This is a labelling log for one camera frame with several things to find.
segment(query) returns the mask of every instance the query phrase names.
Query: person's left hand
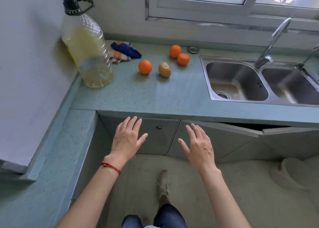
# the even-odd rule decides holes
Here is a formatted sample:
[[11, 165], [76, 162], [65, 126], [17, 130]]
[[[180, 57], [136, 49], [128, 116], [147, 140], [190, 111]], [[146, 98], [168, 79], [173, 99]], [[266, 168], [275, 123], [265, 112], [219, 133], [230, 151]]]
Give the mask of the person's left hand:
[[142, 119], [137, 122], [136, 120], [136, 116], [132, 119], [127, 117], [116, 128], [111, 153], [105, 158], [111, 159], [111, 162], [116, 162], [114, 164], [117, 165], [117, 168], [122, 169], [125, 163], [136, 154], [148, 135], [145, 133], [138, 139], [138, 131], [141, 127]]

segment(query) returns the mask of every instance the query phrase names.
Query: cooking oil bottle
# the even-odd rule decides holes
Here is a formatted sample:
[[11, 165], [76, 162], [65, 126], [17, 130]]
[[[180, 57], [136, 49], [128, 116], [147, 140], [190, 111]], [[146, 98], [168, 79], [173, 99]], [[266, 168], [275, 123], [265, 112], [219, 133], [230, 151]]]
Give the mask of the cooking oil bottle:
[[[91, 4], [82, 11], [79, 1]], [[94, 7], [92, 0], [63, 0], [66, 13], [62, 23], [62, 40], [78, 67], [84, 83], [89, 87], [103, 87], [114, 79], [99, 25], [85, 13]]]

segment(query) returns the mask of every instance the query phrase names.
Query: sink drain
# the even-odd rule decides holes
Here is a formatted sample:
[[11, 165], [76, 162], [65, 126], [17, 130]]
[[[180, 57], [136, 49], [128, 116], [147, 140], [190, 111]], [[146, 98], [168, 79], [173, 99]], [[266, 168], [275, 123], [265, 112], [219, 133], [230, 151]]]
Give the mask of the sink drain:
[[226, 93], [223, 93], [223, 92], [217, 92], [216, 93], [219, 97], [222, 97], [224, 99], [230, 99], [230, 97], [226, 94]]

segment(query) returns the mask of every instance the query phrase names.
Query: shoe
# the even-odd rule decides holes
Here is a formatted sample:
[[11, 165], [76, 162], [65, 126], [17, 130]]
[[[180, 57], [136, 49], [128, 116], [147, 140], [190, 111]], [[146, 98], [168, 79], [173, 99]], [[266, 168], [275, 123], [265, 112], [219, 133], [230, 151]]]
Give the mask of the shoe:
[[159, 199], [162, 195], [168, 197], [168, 187], [169, 187], [169, 175], [167, 170], [162, 170], [158, 176], [158, 185], [159, 185]]

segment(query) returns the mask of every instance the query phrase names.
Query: jeans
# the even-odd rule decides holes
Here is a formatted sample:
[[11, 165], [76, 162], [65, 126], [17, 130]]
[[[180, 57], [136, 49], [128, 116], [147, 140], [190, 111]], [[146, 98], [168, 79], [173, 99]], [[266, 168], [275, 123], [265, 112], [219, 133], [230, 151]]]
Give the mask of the jeans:
[[[171, 204], [164, 204], [154, 218], [154, 226], [161, 228], [187, 228], [181, 213]], [[122, 228], [143, 228], [137, 215], [128, 215], [123, 219]]]

